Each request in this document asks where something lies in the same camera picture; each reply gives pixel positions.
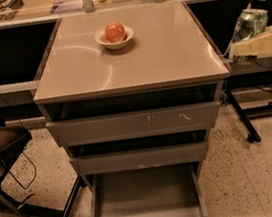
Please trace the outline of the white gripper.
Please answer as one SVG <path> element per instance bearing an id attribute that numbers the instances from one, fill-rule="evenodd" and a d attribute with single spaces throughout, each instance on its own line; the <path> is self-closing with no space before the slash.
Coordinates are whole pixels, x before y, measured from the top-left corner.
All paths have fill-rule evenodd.
<path id="1" fill-rule="evenodd" d="M 269 56 L 272 54 L 272 26 L 267 26 L 265 29 L 267 34 L 260 34 L 252 39 L 232 43 L 231 51 L 229 52 L 230 58 L 234 56 Z"/>

